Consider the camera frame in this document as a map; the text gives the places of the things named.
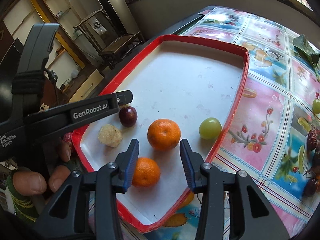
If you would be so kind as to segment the person left hand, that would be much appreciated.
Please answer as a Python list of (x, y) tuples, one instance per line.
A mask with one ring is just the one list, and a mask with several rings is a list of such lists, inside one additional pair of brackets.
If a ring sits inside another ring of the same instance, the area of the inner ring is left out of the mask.
[(42, 146), (40, 167), (49, 172), (47, 179), (30, 168), (19, 168), (12, 176), (15, 190), (23, 196), (36, 196), (50, 189), (55, 193), (71, 174), (66, 163), (71, 160), (71, 148), (63, 140), (47, 142)]

